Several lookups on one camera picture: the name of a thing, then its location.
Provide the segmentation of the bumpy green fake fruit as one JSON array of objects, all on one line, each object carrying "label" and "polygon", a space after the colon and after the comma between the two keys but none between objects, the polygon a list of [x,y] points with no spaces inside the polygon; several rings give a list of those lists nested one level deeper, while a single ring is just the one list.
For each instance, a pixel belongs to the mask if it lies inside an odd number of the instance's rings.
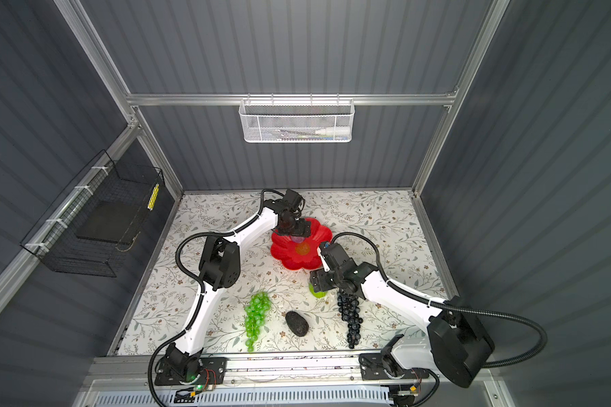
[{"label": "bumpy green fake fruit", "polygon": [[311,295],[315,298],[325,298],[327,293],[326,292],[317,292],[314,288],[314,286],[312,284],[309,283],[309,291],[311,293]]}]

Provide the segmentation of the black fake grape bunch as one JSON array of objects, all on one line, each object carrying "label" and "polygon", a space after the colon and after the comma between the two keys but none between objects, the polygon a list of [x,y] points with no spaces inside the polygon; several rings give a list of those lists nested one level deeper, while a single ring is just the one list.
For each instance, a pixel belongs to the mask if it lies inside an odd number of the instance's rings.
[{"label": "black fake grape bunch", "polygon": [[337,293],[338,312],[342,322],[347,326],[346,342],[350,349],[358,346],[361,339],[361,326],[363,318],[360,317],[358,297],[344,293],[339,290]]}]

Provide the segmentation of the dark fake avocado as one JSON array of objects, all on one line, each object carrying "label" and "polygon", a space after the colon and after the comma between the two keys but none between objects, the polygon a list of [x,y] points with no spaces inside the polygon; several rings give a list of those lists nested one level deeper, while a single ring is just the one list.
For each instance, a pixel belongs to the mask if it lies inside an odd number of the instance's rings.
[{"label": "dark fake avocado", "polygon": [[305,337],[308,334],[310,326],[307,320],[296,311],[289,311],[285,314],[285,321],[293,334],[297,337]]}]

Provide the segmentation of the green fake grape bunch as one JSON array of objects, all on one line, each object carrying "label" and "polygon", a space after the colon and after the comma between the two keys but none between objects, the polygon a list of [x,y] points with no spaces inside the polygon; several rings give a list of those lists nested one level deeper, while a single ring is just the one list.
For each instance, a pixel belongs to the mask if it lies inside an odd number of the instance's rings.
[{"label": "green fake grape bunch", "polygon": [[247,337],[245,347],[249,353],[255,351],[255,344],[260,337],[261,329],[266,325],[267,315],[271,308],[272,303],[266,292],[254,294],[244,308],[244,331]]}]

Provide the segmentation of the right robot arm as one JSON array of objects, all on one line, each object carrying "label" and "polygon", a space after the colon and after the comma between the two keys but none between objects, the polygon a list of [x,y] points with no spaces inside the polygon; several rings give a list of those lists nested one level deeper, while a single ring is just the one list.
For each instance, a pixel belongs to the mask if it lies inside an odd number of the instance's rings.
[{"label": "right robot arm", "polygon": [[310,276],[315,292],[337,289],[353,299],[382,305],[426,332],[419,341],[398,334],[385,345],[378,364],[387,376],[401,378],[408,371],[431,369],[461,388],[470,386],[495,349],[476,315],[436,308],[445,300],[382,276],[378,266],[356,264],[339,244],[324,242],[318,254],[322,268]]}]

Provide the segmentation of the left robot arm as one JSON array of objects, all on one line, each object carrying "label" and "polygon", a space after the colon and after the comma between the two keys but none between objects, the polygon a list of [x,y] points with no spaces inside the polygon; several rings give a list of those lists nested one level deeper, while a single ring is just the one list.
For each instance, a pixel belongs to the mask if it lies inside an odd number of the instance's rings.
[{"label": "left robot arm", "polygon": [[[183,274],[195,280],[200,291],[191,306],[181,332],[166,346],[167,356],[196,358],[203,352],[206,330],[221,296],[241,276],[243,255],[256,239],[269,232],[286,237],[309,237],[311,225],[302,211],[305,199],[297,191],[284,193],[263,189],[259,209],[249,219],[227,232],[198,232],[186,237],[175,252],[175,263]],[[183,264],[183,250],[203,238],[198,271]]]}]

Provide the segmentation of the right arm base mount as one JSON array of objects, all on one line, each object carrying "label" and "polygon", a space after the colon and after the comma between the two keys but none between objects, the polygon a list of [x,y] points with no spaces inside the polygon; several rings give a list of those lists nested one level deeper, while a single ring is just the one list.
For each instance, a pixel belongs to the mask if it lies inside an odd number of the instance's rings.
[{"label": "right arm base mount", "polygon": [[380,350],[379,353],[363,353],[358,356],[358,362],[364,381],[412,379],[420,381],[429,378],[429,373],[422,368],[405,368],[396,361],[392,351],[404,338],[398,334]]}]

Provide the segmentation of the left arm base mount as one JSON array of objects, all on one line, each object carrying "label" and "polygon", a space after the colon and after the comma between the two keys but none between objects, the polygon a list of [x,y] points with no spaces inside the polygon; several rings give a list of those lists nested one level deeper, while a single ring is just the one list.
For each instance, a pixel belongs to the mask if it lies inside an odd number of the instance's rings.
[{"label": "left arm base mount", "polygon": [[171,344],[153,368],[152,378],[156,386],[215,386],[223,384],[227,363],[225,357],[188,355]]}]

